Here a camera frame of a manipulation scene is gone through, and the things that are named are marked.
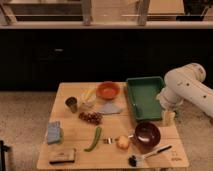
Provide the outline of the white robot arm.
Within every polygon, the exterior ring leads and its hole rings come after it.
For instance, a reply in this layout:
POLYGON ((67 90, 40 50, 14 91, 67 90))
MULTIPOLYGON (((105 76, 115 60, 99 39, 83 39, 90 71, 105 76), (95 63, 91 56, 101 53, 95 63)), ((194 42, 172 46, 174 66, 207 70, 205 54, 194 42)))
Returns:
POLYGON ((164 76, 165 87, 157 95, 164 110, 174 111, 184 100, 200 108, 213 125, 213 89, 203 81, 206 71, 201 64, 190 63, 168 71, 164 76))

